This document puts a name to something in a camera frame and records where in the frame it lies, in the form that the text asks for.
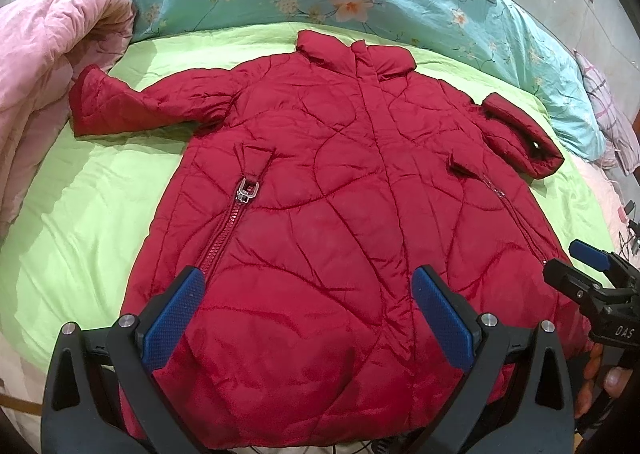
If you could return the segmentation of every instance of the metal screw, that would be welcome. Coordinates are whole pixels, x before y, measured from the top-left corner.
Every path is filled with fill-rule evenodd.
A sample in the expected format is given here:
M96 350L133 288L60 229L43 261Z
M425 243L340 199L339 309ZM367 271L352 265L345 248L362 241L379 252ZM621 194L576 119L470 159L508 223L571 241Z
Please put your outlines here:
M482 324L484 324L489 328L493 328L497 325L498 318L495 315L492 315L491 313L484 313L480 317L480 322L482 322Z
M540 327L545 333L553 333L556 331L556 326L554 326L554 323L551 322L551 320L543 320L540 323Z
M76 331L76 325L73 322L67 322L64 326L62 326L62 334L70 335Z
M118 320L118 326L121 328L130 328L133 325L133 322L136 321L136 318L131 314L123 315Z

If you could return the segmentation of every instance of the red puffer jacket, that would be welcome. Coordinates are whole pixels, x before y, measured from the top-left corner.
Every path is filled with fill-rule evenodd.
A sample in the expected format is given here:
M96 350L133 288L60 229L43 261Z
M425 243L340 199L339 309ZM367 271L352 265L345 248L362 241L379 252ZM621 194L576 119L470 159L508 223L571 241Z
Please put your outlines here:
M558 148L498 94L476 105L414 69L403 48L301 31L295 53L231 71L136 92L93 67L71 91L78 135L202 124L122 311L140 312L185 265L205 272L204 301L155 376L208 447L428 423L460 373L412 300L422 264L478 312L549 319L568 354L584 347L577 306L542 278L546 260L567 257L518 175L553 174Z

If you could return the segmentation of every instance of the finger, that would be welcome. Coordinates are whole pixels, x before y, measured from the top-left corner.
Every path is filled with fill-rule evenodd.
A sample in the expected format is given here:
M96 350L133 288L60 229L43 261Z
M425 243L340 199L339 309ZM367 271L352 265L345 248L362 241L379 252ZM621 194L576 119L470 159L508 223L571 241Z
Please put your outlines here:
M604 346L602 344L594 344L593 349L589 353L589 356L591 358L601 357L603 351L604 351Z
M632 370L613 368L604 379L604 389L612 398L619 398L631 378Z
M584 367L584 372L583 372L584 379L593 380L598 374L598 371L600 370L601 363L602 363L602 357L591 358L591 360L589 360L587 362L587 365Z
M580 418L591 408L591 402L593 401L593 386L593 380L589 380L580 388L575 402L574 416L576 418Z
M582 443L582 436L580 436L578 433L576 433L574 435L574 452L576 452L576 450L578 449L578 446L580 445L580 443Z

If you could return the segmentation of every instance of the green bedsheet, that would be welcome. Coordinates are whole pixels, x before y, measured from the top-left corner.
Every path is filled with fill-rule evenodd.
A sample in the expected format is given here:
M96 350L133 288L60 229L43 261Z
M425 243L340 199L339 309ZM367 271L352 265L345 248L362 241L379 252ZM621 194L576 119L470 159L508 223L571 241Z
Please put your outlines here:
M297 31L308 27L271 24L146 40L132 45L111 74L142 89L183 69L231 68L258 56L292 52ZM346 43L363 37L340 28L313 29ZM476 102L500 92L558 142L545 108L531 94L450 58L408 49L418 71L446 80ZM190 131L181 125L100 139L75 139L69 126L62 131L0 249L1 330L23 357L45 369L63 323L75 320L82 328L113 323ZM613 248L602 211L570 159L553 177L530 186L565 248L575 238ZM601 274L589 273L604 281Z

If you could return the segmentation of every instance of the plaid fabric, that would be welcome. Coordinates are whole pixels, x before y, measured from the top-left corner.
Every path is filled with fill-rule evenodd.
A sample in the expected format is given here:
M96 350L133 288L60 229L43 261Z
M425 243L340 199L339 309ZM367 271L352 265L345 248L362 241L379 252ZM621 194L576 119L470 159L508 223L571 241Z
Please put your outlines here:
M626 176L640 166L640 145L631 122L622 114L613 99L607 79L593 64L577 51L575 60L582 72L582 80L591 100L593 114L607 139L607 151L596 161L603 168L620 164Z

